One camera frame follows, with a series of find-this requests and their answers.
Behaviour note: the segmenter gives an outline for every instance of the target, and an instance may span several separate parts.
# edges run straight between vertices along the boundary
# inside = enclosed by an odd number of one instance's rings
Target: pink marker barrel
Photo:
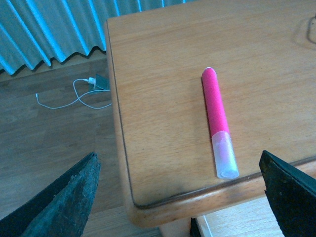
[[[239,171],[214,69],[206,68],[204,70],[202,82],[217,177],[221,179],[237,178]]]
[[[229,133],[215,70],[206,68],[202,74],[202,82],[211,136],[219,131],[226,131]]]

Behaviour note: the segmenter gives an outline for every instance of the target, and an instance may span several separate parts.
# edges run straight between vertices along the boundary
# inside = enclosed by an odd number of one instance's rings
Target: marker cap
[[[212,136],[213,151],[217,177],[221,179],[235,179],[239,171],[231,136],[226,131],[217,132]]]

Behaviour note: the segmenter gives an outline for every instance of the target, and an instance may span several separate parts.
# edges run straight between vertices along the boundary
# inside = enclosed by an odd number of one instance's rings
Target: wooden tabletop
[[[201,0],[105,25],[125,205],[156,226],[264,193],[268,150],[316,176],[315,1]],[[218,76],[240,177],[217,178],[201,74]]]

